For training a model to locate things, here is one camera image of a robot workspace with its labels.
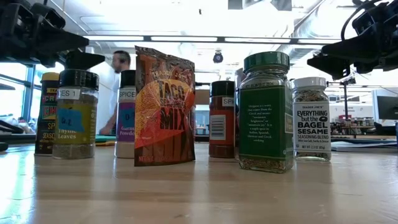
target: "red spice jar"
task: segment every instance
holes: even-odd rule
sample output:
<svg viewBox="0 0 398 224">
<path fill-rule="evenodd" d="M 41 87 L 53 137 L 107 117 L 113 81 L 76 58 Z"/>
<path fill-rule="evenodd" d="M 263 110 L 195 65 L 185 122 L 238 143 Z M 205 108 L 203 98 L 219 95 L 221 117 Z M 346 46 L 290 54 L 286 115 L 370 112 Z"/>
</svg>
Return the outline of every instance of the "red spice jar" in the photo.
<svg viewBox="0 0 398 224">
<path fill-rule="evenodd" d="M 210 84 L 210 157 L 234 158 L 234 89 L 232 81 Z"/>
</svg>

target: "blue sticker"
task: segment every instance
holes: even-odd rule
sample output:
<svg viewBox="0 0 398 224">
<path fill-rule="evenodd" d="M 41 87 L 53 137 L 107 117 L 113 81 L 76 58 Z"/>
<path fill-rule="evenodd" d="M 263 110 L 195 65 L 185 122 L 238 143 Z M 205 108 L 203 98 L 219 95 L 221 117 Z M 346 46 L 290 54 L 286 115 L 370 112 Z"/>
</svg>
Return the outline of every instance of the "blue sticker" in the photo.
<svg viewBox="0 0 398 224">
<path fill-rule="evenodd" d="M 133 128 L 134 127 L 134 117 L 136 115 L 133 108 L 123 109 L 120 113 L 122 125 L 125 128 Z"/>
<path fill-rule="evenodd" d="M 62 130 L 84 132 L 81 125 L 81 111 L 60 108 L 58 111 L 58 127 Z"/>
</svg>

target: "glass jar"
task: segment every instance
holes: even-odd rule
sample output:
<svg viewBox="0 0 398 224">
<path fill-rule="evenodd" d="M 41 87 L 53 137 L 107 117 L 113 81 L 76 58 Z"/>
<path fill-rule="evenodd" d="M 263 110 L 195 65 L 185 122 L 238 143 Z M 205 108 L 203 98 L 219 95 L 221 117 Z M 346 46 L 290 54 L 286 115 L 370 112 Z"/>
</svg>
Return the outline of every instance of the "glass jar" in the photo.
<svg viewBox="0 0 398 224">
<path fill-rule="evenodd" d="M 292 91 L 289 56 L 262 52 L 244 60 L 239 95 L 239 164 L 283 173 L 293 167 Z"/>
<path fill-rule="evenodd" d="M 114 155 L 118 158 L 134 158 L 136 117 L 136 71 L 121 72 L 118 96 L 118 118 Z"/>
<path fill-rule="evenodd" d="M 210 83 L 210 157 L 234 158 L 234 89 L 232 81 Z"/>
<path fill-rule="evenodd" d="M 329 97 L 326 79 L 293 80 L 294 152 L 297 160 L 330 161 Z"/>
<path fill-rule="evenodd" d="M 68 69 L 60 74 L 52 156 L 84 159 L 94 156 L 98 102 L 97 74 Z"/>
</svg>

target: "monitor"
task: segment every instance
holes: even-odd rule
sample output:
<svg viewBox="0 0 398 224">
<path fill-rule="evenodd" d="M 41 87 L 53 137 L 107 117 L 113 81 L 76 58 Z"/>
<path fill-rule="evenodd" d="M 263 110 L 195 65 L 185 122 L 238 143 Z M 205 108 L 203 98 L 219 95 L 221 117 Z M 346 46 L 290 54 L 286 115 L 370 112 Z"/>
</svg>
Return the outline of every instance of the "monitor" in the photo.
<svg viewBox="0 0 398 224">
<path fill-rule="evenodd" d="M 379 119 L 398 120 L 398 97 L 377 96 Z"/>
</svg>

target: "ceiling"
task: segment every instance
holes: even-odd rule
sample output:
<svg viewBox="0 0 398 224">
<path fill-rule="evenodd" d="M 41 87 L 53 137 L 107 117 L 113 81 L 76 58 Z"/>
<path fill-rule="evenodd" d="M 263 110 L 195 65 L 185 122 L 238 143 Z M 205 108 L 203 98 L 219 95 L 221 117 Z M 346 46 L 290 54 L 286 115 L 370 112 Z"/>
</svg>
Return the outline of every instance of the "ceiling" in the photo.
<svg viewBox="0 0 398 224">
<path fill-rule="evenodd" d="M 66 30 L 107 39 L 91 41 L 94 53 L 111 58 L 115 50 L 134 54 L 134 46 L 152 47 L 167 54 L 195 62 L 204 79 L 225 79 L 242 67 L 248 55 L 267 50 L 288 53 L 297 68 L 321 45 L 319 38 L 338 39 L 345 19 L 354 11 L 349 0 L 242 0 L 252 5 L 241 10 L 228 9 L 231 0 L 49 0 L 67 20 Z M 279 11 L 271 2 L 292 3 L 291 11 Z M 240 44 L 225 42 L 145 42 L 131 41 L 136 36 L 209 36 L 311 38 L 312 45 Z M 354 36 L 347 29 L 346 37 Z M 213 63 L 220 50 L 224 62 Z"/>
</svg>

